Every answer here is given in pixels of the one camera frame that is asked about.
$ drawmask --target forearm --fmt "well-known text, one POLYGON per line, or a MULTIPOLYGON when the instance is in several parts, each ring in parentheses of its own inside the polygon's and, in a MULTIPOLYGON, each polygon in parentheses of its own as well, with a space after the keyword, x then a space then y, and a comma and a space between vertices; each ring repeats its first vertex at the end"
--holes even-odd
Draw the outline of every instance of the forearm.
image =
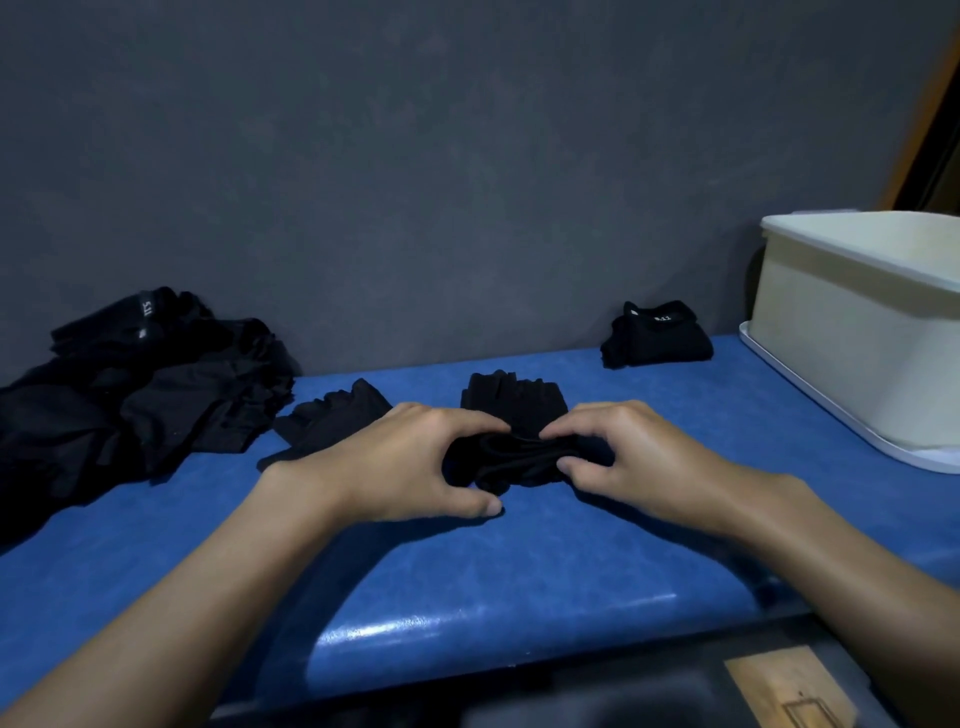
POLYGON ((960 709, 960 595, 784 478, 733 534, 793 586, 918 726, 960 709))
POLYGON ((202 724, 264 620, 339 528, 254 488, 200 547, 0 717, 0 728, 202 724))

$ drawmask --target blue bench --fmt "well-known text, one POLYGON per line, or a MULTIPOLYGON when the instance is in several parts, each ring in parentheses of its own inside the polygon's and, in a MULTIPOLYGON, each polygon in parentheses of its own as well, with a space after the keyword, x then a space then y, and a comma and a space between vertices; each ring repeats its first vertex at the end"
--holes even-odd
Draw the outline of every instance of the blue bench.
MULTIPOLYGON (((648 401, 731 459, 804 478, 898 555, 960 586, 960 476, 880 454, 747 350, 609 372, 596 350, 363 374, 391 401, 456 406, 473 372, 556 381, 567 403, 648 401)), ((300 401, 357 375, 305 377, 300 401)), ((0 708, 197 546, 257 479, 244 455, 192 455, 167 482, 114 489, 0 555, 0 708)), ((757 622, 803 605, 723 543, 514 487, 490 522, 356 526, 284 599, 224 696, 265 707, 757 622)))

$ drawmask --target gray wall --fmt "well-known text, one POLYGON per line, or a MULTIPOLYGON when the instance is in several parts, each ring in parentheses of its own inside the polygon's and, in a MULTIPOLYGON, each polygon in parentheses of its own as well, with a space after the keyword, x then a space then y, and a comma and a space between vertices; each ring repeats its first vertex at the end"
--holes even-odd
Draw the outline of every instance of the gray wall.
POLYGON ((5 0, 0 378, 131 292, 307 373, 743 317, 756 223, 876 203, 956 0, 5 0))

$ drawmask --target white plastic box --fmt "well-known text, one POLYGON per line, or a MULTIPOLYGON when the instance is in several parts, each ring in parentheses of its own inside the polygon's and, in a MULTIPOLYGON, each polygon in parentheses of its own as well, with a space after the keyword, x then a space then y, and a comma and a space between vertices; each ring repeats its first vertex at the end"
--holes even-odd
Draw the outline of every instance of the white plastic box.
POLYGON ((750 336, 907 448, 960 446, 960 218, 772 215, 750 336))

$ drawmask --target white plastic tray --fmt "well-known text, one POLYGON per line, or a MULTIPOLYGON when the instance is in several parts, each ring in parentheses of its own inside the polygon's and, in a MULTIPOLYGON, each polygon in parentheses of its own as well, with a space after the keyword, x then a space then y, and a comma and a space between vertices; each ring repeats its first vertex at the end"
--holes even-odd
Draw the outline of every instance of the white plastic tray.
POLYGON ((960 474, 960 448, 906 449, 899 445, 894 445, 857 420, 850 412, 827 395, 808 384, 806 380, 801 378, 786 364, 760 346, 759 343, 750 336, 749 321, 740 324, 740 340, 750 347, 757 356, 786 377, 797 389, 817 402, 817 404, 826 409, 827 412, 837 420, 849 427, 883 454, 890 455, 890 457, 896 458, 907 465, 912 465, 914 468, 923 468, 926 471, 934 471, 935 473, 960 474))

